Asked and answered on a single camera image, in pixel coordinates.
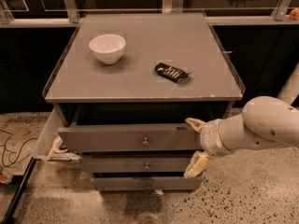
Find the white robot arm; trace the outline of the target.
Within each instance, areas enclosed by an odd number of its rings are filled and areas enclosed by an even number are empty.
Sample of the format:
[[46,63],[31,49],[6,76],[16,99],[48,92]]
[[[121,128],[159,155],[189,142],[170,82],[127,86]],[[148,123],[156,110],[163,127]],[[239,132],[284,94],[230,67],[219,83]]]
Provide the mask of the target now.
[[196,151],[184,176],[200,175],[217,157],[239,149],[299,147],[299,110],[292,106],[298,96],[299,64],[287,79],[278,97],[259,96],[249,100],[238,115],[204,122],[187,118],[199,133]]

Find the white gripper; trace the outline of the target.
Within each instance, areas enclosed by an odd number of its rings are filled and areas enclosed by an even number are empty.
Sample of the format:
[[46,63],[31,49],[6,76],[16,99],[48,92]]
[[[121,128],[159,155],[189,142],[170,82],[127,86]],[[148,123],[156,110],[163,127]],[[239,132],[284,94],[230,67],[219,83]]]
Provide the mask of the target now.
[[200,133],[200,146],[205,152],[196,150],[188,164],[185,172],[185,178],[195,178],[203,173],[214,161],[214,157],[223,157],[233,154],[220,138],[221,119],[214,119],[205,123],[200,119],[186,118],[188,123],[196,132]]

